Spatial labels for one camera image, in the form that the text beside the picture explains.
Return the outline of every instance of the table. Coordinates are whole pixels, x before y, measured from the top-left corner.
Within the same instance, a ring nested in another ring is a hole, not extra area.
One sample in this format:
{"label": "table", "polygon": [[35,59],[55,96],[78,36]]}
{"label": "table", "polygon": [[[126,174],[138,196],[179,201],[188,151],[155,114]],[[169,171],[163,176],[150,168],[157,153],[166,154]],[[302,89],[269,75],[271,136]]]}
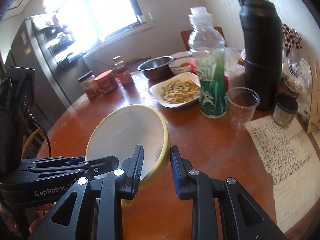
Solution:
{"label": "table", "polygon": [[[228,114],[219,119],[203,116],[197,103],[177,109],[164,108],[149,92],[149,87],[157,82],[149,81],[138,72],[133,74],[133,79],[134,83],[125,87],[120,85],[91,102],[83,95],[69,107],[48,133],[52,156],[85,155],[91,134],[108,114],[131,104],[151,106],[166,120],[171,144],[178,146],[182,158],[190,160],[194,168],[210,178],[236,178],[276,221],[273,180],[247,131],[234,131]],[[253,119],[269,114],[271,111],[256,111]],[[315,139],[311,134],[309,137],[319,157]],[[48,157],[46,142],[38,157]],[[319,212],[320,201],[286,232],[288,239],[299,239]],[[192,201],[177,198],[170,165],[151,187],[139,191],[132,206],[122,208],[122,214],[126,240],[181,240],[189,239],[191,235]]]}

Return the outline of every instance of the refrigerator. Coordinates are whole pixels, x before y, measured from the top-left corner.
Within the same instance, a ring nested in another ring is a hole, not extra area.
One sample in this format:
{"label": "refrigerator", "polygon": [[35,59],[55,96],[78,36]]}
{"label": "refrigerator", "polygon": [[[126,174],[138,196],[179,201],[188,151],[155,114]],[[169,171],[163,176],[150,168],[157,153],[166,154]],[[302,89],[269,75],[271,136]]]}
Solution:
{"label": "refrigerator", "polygon": [[36,70],[36,105],[31,113],[46,131],[83,95],[78,79],[90,71],[81,55],[67,60],[73,50],[73,55],[78,55],[75,44],[53,50],[50,44],[56,37],[47,30],[39,31],[32,19],[24,19],[4,64],[5,69]]}

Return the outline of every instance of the red lid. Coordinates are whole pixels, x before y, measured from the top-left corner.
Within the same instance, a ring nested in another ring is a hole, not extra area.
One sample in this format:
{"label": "red lid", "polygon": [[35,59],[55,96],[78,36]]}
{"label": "red lid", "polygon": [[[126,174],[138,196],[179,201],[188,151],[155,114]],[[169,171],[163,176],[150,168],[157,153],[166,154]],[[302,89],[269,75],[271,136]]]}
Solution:
{"label": "red lid", "polygon": [[106,76],[108,76],[108,75],[113,75],[113,73],[112,73],[112,71],[111,70],[108,70],[108,71],[106,71],[106,72],[103,72],[102,74],[100,74],[99,76],[97,76],[94,80],[100,80],[100,79],[102,79],[102,78],[104,78],[104,77],[106,77]]}

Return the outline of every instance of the wooden table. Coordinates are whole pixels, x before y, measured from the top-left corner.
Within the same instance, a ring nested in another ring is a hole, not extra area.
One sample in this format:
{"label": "wooden table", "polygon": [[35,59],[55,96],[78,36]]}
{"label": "wooden table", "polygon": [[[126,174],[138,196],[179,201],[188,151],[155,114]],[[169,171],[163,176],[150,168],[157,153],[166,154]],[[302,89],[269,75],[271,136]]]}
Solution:
{"label": "wooden table", "polygon": [[[234,131],[229,114],[220,119],[203,116],[198,103],[177,109],[164,108],[149,92],[149,87],[156,82],[148,81],[142,73],[135,73],[133,79],[133,84],[120,85],[91,102],[86,95],[81,96],[49,131],[52,156],[85,155],[91,134],[108,114],[131,104],[151,106],[166,120],[171,144],[178,146],[182,158],[190,160],[194,168],[211,178],[236,178],[276,221],[273,180],[247,131]],[[256,111],[253,119],[269,114],[271,111]],[[320,156],[313,136],[309,137]],[[48,147],[44,142],[38,157],[47,156]],[[286,236],[292,240],[299,239],[319,211],[320,201]],[[131,207],[122,208],[122,214],[126,240],[190,238],[192,201],[177,198],[170,165],[151,187],[139,191]]]}

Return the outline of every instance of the black thermos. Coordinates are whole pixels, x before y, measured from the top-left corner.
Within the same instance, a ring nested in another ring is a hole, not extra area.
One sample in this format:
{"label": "black thermos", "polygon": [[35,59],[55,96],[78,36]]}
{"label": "black thermos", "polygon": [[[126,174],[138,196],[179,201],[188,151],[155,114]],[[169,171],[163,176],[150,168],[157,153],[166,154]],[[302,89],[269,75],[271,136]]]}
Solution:
{"label": "black thermos", "polygon": [[271,109],[281,79],[282,23],[268,0],[239,0],[245,43],[244,85],[260,96],[258,110]]}

